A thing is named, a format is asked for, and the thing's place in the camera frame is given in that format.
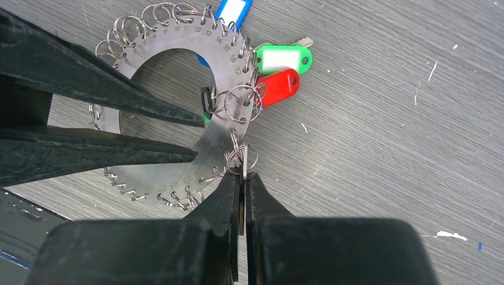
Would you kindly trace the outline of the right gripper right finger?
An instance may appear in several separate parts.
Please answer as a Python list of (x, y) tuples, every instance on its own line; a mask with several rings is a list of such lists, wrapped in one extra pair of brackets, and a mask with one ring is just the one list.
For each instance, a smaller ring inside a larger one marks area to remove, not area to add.
[(245, 183), (250, 284), (437, 284), (414, 228), (394, 218), (297, 217), (256, 172)]

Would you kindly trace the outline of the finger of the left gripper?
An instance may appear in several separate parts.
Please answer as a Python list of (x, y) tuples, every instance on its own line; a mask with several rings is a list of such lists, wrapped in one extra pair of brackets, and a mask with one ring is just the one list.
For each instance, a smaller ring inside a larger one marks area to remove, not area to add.
[(83, 102), (204, 127), (200, 115), (158, 99), (86, 48), (5, 9), (1, 9), (1, 75)]
[(1, 186), (110, 166), (187, 163), (197, 152), (178, 145), (86, 128), (1, 130)]

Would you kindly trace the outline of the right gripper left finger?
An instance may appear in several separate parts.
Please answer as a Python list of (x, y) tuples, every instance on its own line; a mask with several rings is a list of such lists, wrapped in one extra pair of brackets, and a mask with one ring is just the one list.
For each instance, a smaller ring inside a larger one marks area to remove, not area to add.
[(232, 284), (241, 178), (182, 219), (79, 220), (47, 236), (27, 284)]

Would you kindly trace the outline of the numbered metal key ring disc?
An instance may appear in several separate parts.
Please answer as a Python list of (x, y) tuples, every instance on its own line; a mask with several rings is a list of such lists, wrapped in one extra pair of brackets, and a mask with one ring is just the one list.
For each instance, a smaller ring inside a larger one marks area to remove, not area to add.
[(261, 111), (256, 91), (256, 52), (237, 25), (213, 18), (213, 8), (161, 2), (114, 20), (95, 54), (158, 99), (203, 118), (200, 88), (214, 87), (214, 109), (202, 129), (167, 123), (111, 107), (89, 106), (91, 127), (182, 144), (195, 152), (189, 163), (105, 167), (123, 199), (190, 212), (212, 192), (212, 183), (240, 158), (242, 141)]

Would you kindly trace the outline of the black key tag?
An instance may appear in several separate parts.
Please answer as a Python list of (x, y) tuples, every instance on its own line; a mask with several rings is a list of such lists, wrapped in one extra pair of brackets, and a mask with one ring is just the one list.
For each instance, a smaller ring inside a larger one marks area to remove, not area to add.
[(205, 119), (206, 123), (209, 123), (212, 115), (213, 115), (213, 109), (214, 109), (214, 93), (215, 93), (215, 88), (212, 87), (201, 87), (200, 88), (200, 95), (201, 95), (201, 103), (203, 106), (203, 117)]

